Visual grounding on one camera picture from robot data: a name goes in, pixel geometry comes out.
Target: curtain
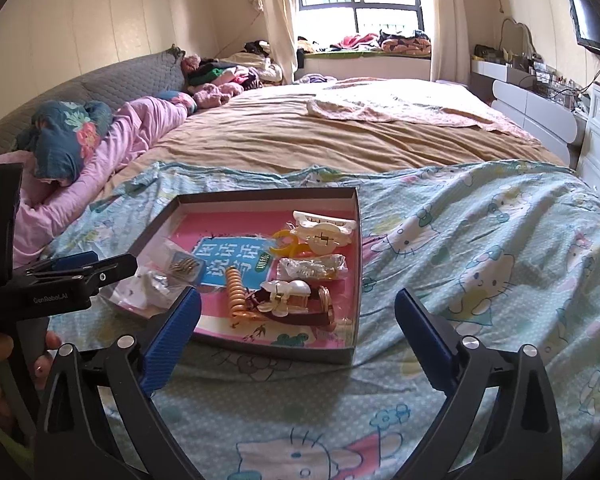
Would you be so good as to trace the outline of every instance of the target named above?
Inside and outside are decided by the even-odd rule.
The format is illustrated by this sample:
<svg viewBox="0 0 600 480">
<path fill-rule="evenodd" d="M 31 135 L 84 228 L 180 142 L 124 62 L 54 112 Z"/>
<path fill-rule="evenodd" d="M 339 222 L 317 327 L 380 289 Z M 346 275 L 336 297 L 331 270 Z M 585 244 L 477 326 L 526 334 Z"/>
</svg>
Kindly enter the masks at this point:
<svg viewBox="0 0 600 480">
<path fill-rule="evenodd" d="M 298 68 L 296 57 L 298 36 L 294 28 L 298 0 L 262 0 L 262 7 L 271 46 L 271 57 L 282 67 L 283 82 L 290 84 Z"/>
<path fill-rule="evenodd" d="M 463 0 L 422 0 L 425 30 L 431 38 L 432 81 L 467 84 L 471 69 Z"/>
</svg>

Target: television screen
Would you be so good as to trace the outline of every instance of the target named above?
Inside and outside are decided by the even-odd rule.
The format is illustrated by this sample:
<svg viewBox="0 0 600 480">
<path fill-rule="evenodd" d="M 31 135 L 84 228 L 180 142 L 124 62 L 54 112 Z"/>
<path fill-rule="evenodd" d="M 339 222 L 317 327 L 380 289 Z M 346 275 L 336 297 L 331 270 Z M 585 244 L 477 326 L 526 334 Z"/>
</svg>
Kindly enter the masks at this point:
<svg viewBox="0 0 600 480">
<path fill-rule="evenodd" d="M 578 44 L 600 55 L 600 16 L 589 0 L 570 0 Z"/>
</svg>

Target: open box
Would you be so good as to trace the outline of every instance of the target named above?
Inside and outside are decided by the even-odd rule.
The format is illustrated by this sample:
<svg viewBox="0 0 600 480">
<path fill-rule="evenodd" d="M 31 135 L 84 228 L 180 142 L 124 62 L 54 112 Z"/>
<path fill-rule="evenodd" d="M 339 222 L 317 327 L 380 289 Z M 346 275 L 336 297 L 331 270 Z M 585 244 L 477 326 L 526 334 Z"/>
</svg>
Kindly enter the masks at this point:
<svg viewBox="0 0 600 480">
<path fill-rule="evenodd" d="M 348 271 L 342 280 L 320 282 L 329 289 L 333 302 L 334 326 L 285 324 L 279 321 L 233 318 L 224 287 L 201 285 L 202 316 L 194 339 L 224 348 L 266 354 L 277 358 L 348 364 L 358 337 L 362 240 L 360 209 L 355 188 L 326 187 L 302 189 L 241 190 L 180 195 L 149 224 L 129 252 L 138 259 L 139 269 L 153 264 L 170 240 L 185 251 L 193 251 L 203 238 L 270 238 L 293 223 L 293 211 L 352 219 L 358 228 L 349 245 L 336 252 L 344 254 Z M 225 258 L 220 264 L 227 264 Z M 262 281 L 275 280 L 277 260 L 262 273 Z M 129 295 L 129 278 L 112 287 L 108 295 L 126 311 L 149 318 L 163 312 L 146 297 Z"/>
</svg>

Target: gray quilted headboard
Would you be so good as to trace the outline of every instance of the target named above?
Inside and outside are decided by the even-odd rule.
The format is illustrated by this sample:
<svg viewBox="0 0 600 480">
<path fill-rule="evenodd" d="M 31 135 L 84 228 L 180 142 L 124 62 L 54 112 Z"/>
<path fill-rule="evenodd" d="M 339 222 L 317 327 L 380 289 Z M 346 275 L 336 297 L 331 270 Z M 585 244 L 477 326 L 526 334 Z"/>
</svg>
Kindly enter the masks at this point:
<svg viewBox="0 0 600 480">
<path fill-rule="evenodd" d="M 44 101 L 97 100 L 117 110 L 125 102 L 145 95 L 183 89 L 182 55 L 179 48 L 172 47 L 99 68 L 40 94 L 0 120 L 0 154 L 11 150 L 15 136 L 31 124 L 31 116 Z"/>
</svg>

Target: silver bolt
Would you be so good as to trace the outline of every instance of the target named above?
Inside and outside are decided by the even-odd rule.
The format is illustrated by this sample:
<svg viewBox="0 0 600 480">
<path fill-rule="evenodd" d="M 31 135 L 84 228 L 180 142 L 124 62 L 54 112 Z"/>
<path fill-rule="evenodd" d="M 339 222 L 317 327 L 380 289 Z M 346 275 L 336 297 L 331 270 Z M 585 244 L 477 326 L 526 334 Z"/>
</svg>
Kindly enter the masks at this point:
<svg viewBox="0 0 600 480">
<path fill-rule="evenodd" d="M 478 341 L 475 337 L 468 335 L 462 339 L 462 344 L 469 350 L 475 350 L 478 348 L 478 346 L 480 346 L 480 341 Z"/>
<path fill-rule="evenodd" d="M 69 343 L 65 343 L 63 344 L 59 349 L 58 349 L 58 353 L 62 356 L 62 357 L 67 357 L 71 352 L 74 351 L 74 347 L 71 346 Z"/>
<path fill-rule="evenodd" d="M 536 357 L 538 355 L 538 349 L 533 345 L 524 345 L 522 351 L 529 357 Z"/>
<path fill-rule="evenodd" d="M 123 335 L 120 339 L 118 339 L 118 347 L 119 348 L 129 348 L 130 346 L 133 346 L 133 344 L 136 342 L 136 340 L 134 339 L 133 336 L 131 335 Z"/>
</svg>

